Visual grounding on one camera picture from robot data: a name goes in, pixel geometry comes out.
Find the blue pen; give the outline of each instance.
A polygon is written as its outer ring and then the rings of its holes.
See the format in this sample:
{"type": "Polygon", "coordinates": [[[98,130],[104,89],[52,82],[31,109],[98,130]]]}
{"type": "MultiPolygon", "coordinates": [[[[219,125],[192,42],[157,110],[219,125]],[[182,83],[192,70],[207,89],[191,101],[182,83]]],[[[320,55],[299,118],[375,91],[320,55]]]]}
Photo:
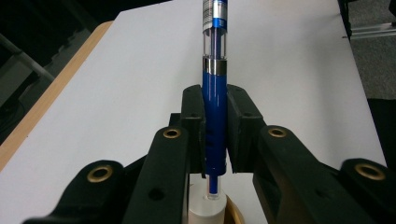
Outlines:
{"type": "Polygon", "coordinates": [[[219,177],[226,172],[227,0],[204,0],[205,166],[209,199],[219,196],[219,177]]]}

